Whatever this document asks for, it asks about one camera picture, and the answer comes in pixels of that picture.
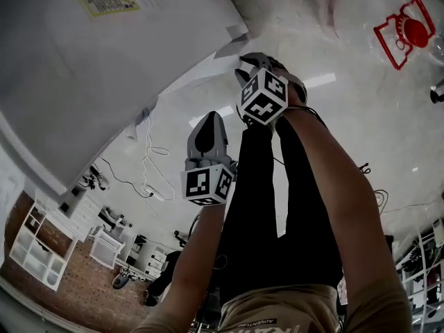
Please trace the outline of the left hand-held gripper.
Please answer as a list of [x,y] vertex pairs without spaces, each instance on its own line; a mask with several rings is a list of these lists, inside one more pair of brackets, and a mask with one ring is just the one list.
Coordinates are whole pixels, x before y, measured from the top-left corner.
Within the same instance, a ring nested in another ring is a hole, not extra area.
[[237,161],[224,164],[205,155],[226,155],[227,135],[223,118],[216,111],[207,113],[192,130],[187,141],[188,158],[180,174],[182,198],[198,206],[223,205],[237,174]]

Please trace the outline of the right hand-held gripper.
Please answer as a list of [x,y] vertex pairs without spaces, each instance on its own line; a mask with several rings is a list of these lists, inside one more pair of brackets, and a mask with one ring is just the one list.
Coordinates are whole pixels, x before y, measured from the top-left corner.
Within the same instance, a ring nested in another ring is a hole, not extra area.
[[242,87],[237,97],[239,115],[268,125],[288,106],[288,80],[267,70],[271,68],[271,61],[262,52],[247,53],[239,59],[259,69],[252,78],[243,69],[234,71]]

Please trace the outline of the person's right hand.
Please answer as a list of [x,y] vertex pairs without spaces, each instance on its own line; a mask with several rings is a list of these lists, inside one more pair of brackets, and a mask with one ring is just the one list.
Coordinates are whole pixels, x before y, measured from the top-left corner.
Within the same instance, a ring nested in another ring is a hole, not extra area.
[[305,84],[296,76],[289,73],[284,65],[274,58],[270,58],[272,72],[276,76],[283,76],[288,80],[288,103],[289,106],[306,106],[307,104],[307,89]]

